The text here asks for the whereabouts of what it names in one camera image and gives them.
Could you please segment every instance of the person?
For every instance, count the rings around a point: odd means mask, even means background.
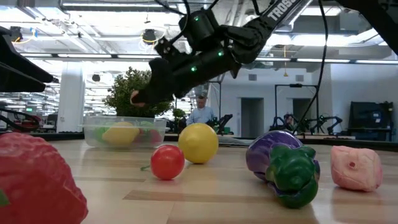
[[[204,96],[199,96],[197,99],[197,108],[194,109],[191,115],[187,119],[187,126],[194,123],[207,123],[212,121],[214,116],[213,109],[205,106],[206,98]]]
[[[288,129],[289,131],[293,131],[294,130],[294,119],[293,119],[293,115],[292,114],[285,114],[284,115],[284,119],[285,119],[285,125],[286,125],[286,129]]]

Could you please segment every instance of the white wall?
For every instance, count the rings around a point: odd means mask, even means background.
[[[257,74],[257,82],[247,81],[247,74],[254,72]],[[305,69],[287,69],[289,77],[284,77],[284,73],[284,69],[278,71],[267,69],[261,70],[261,72],[243,70],[240,71],[236,80],[230,78],[229,74],[226,75],[221,86],[221,116],[225,114],[233,115],[233,118],[226,126],[230,127],[235,135],[240,134],[238,131],[240,125],[238,123],[240,122],[241,98],[264,98],[264,129],[268,131],[275,116],[275,84],[296,83],[295,75],[304,75],[305,81],[302,84],[312,84],[312,76]],[[313,96],[313,93],[307,88],[279,87],[278,90],[278,116],[282,117],[286,112],[293,112],[292,101],[289,99],[311,98]],[[216,116],[218,116],[218,92],[219,86],[215,83],[209,90],[207,102],[207,105],[213,108]]]
[[[396,60],[395,55],[385,58]],[[318,83],[319,70],[312,74],[312,82]],[[395,65],[326,65],[319,92],[320,114],[338,116],[343,119],[335,132],[348,128],[349,108],[356,102],[393,102],[394,111],[398,107],[398,66]],[[398,121],[398,112],[394,113]]]
[[[333,115],[343,119],[343,129],[348,127],[349,108],[352,101],[393,102],[398,106],[398,67],[394,65],[344,65],[331,66]],[[398,113],[394,110],[394,120]]]

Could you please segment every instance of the yellow fruit in bin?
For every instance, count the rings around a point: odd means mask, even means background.
[[[135,128],[133,124],[118,122],[102,134],[102,140],[113,146],[128,146],[138,135],[139,129]]]

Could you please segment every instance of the pink toy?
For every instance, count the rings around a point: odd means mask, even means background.
[[[380,157],[371,149],[333,146],[330,165],[334,183],[346,189],[371,192],[383,179]]]

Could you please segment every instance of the red ball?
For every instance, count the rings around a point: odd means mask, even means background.
[[[172,145],[158,147],[150,158],[152,173],[162,180],[171,180],[184,169],[185,158],[183,152]]]

